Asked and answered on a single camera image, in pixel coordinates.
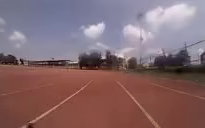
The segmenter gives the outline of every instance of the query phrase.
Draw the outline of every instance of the grass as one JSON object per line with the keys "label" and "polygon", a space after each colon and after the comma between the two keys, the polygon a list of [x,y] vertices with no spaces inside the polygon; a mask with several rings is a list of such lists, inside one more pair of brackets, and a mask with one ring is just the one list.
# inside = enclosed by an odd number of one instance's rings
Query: grass
{"label": "grass", "polygon": [[153,76],[153,77],[170,78],[175,80],[176,79],[189,80],[196,83],[205,84],[205,73],[193,73],[193,72],[175,73],[175,72],[163,72],[158,70],[140,70],[134,72],[140,73],[142,75]]}

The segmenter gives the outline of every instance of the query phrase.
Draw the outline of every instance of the white lane line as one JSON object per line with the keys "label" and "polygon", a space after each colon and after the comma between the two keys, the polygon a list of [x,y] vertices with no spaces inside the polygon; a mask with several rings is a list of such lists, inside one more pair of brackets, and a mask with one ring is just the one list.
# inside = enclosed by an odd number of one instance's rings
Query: white lane line
{"label": "white lane line", "polygon": [[171,81],[176,81],[176,82],[189,82],[189,83],[192,83],[192,84],[195,84],[195,85],[199,85],[199,86],[204,86],[205,87],[205,84],[199,84],[197,82],[194,82],[194,81],[189,81],[189,80],[180,80],[180,79],[170,79],[170,78],[166,78],[166,77],[162,77],[160,78],[161,80],[171,80]]}
{"label": "white lane line", "polygon": [[37,89],[41,89],[41,88],[44,88],[44,87],[49,87],[49,86],[52,86],[52,85],[53,84],[47,84],[47,85],[39,86],[39,87],[36,87],[36,88],[30,88],[30,89],[24,89],[24,90],[9,92],[9,93],[3,93],[3,94],[0,94],[0,97],[8,96],[8,95],[13,95],[13,94],[16,94],[16,93],[22,93],[22,92],[26,92],[26,91],[37,90]]}
{"label": "white lane line", "polygon": [[205,97],[202,97],[202,96],[193,95],[193,94],[186,93],[186,92],[183,92],[183,91],[179,91],[179,90],[176,90],[176,89],[168,88],[168,87],[165,87],[165,86],[162,86],[162,85],[159,85],[159,84],[154,84],[154,83],[150,83],[150,84],[153,85],[153,86],[157,86],[157,87],[160,87],[160,88],[163,88],[163,89],[174,91],[174,92],[177,92],[177,93],[180,93],[180,94],[185,94],[185,95],[188,95],[188,96],[191,96],[191,97],[196,97],[198,99],[205,100]]}
{"label": "white lane line", "polygon": [[155,128],[161,128],[158,123],[149,115],[149,113],[142,107],[142,105],[134,98],[134,96],[122,85],[120,82],[116,81],[118,85],[130,96],[130,98],[135,102],[135,104],[140,108],[143,114],[148,118],[148,120],[153,124]]}
{"label": "white lane line", "polygon": [[29,121],[27,124],[21,126],[20,128],[28,128],[29,124],[34,124],[37,121],[39,121],[40,119],[44,118],[45,116],[47,116],[48,114],[52,113],[53,111],[55,111],[58,107],[60,107],[62,104],[64,104],[65,102],[67,102],[68,100],[70,100],[72,97],[74,97],[75,95],[77,95],[79,92],[83,91],[90,83],[92,83],[93,80],[91,80],[90,82],[88,82],[87,84],[85,84],[82,88],[80,88],[77,92],[73,93],[71,96],[69,96],[68,98],[64,99],[63,101],[61,101],[59,104],[55,105],[54,107],[52,107],[51,109],[49,109],[48,111],[42,113],[40,116],[34,118],[33,120]]}

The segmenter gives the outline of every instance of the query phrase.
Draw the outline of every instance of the sky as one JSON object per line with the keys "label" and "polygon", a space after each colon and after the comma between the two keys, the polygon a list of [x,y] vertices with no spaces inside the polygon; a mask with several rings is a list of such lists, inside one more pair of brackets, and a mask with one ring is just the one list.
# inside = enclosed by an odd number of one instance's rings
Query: sky
{"label": "sky", "polygon": [[138,57],[203,39],[205,0],[0,0],[0,52],[26,59]]}

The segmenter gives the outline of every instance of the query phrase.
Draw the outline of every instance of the light pole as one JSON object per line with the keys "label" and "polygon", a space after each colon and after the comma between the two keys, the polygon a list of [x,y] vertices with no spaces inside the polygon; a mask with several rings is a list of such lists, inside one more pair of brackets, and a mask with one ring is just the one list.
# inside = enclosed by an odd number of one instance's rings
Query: light pole
{"label": "light pole", "polygon": [[138,24],[139,24],[139,64],[141,65],[142,64],[142,52],[141,52],[141,50],[142,50],[142,42],[143,42],[143,36],[142,36],[142,28],[140,28],[140,20],[142,19],[142,17],[143,17],[143,13],[139,13],[138,15],[137,15],[137,20],[138,20]]}

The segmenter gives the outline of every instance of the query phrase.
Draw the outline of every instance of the running track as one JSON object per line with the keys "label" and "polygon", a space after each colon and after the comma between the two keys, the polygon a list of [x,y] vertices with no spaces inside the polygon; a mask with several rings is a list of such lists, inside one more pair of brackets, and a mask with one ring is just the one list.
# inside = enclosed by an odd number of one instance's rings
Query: running track
{"label": "running track", "polygon": [[0,128],[205,128],[205,86],[130,73],[0,66]]}

